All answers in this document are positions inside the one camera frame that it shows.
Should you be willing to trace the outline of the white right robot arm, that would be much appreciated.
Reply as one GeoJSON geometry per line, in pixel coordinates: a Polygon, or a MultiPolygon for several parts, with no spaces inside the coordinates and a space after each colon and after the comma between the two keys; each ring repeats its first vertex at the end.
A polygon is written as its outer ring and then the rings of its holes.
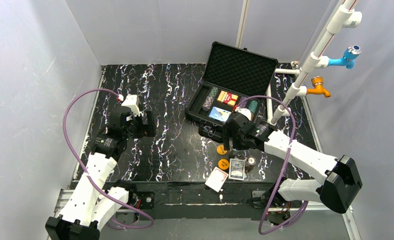
{"type": "Polygon", "coordinates": [[[258,149],[308,173],[312,179],[280,178],[272,204],[279,206],[291,201],[319,202],[330,210],[344,214],[363,186],[355,161],[344,155],[337,158],[290,139],[273,125],[262,120],[250,121],[244,114],[234,112],[224,125],[224,139],[232,139],[237,150],[258,149]]]}

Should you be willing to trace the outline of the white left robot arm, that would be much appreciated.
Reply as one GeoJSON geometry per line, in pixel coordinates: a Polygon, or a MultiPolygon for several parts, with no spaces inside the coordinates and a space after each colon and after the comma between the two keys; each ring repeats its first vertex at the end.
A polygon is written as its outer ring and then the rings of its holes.
{"type": "Polygon", "coordinates": [[[105,224],[121,207],[154,221],[147,213],[129,205],[135,184],[119,180],[108,192],[104,186],[116,167],[129,139],[154,137],[153,112],[133,112],[131,107],[117,106],[108,124],[93,139],[84,172],[69,200],[57,217],[49,217],[45,229],[52,240],[97,240],[105,224]]]}

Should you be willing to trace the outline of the brown poker chip stack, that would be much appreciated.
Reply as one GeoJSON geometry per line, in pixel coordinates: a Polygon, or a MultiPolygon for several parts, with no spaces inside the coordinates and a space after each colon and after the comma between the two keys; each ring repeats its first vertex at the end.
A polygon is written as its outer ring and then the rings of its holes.
{"type": "Polygon", "coordinates": [[[256,159],[254,157],[248,157],[245,161],[245,173],[249,173],[253,170],[256,165],[256,159]]]}

